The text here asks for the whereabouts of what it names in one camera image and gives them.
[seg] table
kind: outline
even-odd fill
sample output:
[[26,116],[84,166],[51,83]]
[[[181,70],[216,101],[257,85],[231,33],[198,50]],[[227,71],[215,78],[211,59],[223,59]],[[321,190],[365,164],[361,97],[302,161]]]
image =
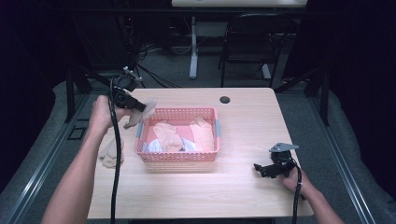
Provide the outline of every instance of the table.
[[[172,7],[291,7],[303,8],[307,0],[172,0]],[[191,63],[190,79],[197,78],[198,51],[196,48],[196,27],[195,17],[191,18]],[[263,70],[265,77],[269,72]]]
[[[220,151],[212,162],[147,162],[134,152],[137,127],[124,130],[116,218],[291,217],[293,192],[279,178],[262,178],[253,163],[270,165],[269,149],[291,143],[274,91],[268,88],[137,89],[141,102],[157,107],[214,106],[218,110]],[[228,96],[228,104],[219,98]],[[110,129],[100,150],[114,138]],[[295,151],[292,157],[298,161]],[[98,160],[88,218],[110,218],[114,169]],[[299,216],[313,215],[307,201]]]

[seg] forearm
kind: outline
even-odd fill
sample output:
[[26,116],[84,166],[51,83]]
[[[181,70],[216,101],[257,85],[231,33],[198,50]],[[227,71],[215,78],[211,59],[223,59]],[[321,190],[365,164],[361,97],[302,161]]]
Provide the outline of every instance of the forearm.
[[52,195],[42,223],[85,223],[90,209],[98,148],[104,133],[89,129],[77,156]]
[[344,223],[343,220],[334,212],[324,195],[317,189],[309,191],[309,193],[305,195],[305,198],[311,205],[319,224]]

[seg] chair backrest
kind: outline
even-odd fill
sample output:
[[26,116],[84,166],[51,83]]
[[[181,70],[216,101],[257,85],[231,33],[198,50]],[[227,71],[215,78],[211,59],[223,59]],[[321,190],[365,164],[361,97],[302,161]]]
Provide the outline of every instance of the chair backrest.
[[286,34],[291,27],[291,18],[283,14],[245,13],[229,21],[225,35]]

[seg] person's right arm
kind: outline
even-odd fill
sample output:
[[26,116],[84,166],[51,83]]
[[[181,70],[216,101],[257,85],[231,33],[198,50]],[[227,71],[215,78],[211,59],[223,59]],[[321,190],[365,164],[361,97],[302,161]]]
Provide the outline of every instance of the person's right arm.
[[[312,185],[305,172],[302,170],[302,186],[300,193],[305,196],[314,211],[315,218],[319,224],[338,224],[344,221],[334,212],[327,202],[324,195]],[[283,184],[289,189],[295,191],[297,186],[297,168],[290,171],[289,177],[283,177]]]

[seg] hand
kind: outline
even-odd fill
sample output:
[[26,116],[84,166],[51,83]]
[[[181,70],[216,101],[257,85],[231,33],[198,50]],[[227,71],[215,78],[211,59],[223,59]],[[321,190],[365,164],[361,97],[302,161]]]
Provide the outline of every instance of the hand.
[[[316,188],[312,185],[311,181],[309,181],[308,176],[305,174],[303,170],[301,170],[302,180],[303,183],[301,185],[300,193],[306,197],[306,194],[309,192],[315,191]],[[294,167],[290,171],[289,177],[281,176],[282,183],[288,188],[291,189],[293,192],[296,190],[297,181],[298,181],[298,171],[297,168]]]
[[[127,108],[115,109],[117,121],[124,116],[131,116],[134,111]],[[110,109],[108,108],[108,98],[104,95],[98,96],[93,102],[92,113],[90,118],[90,129],[95,132],[107,133],[107,130],[113,126],[111,121]]]

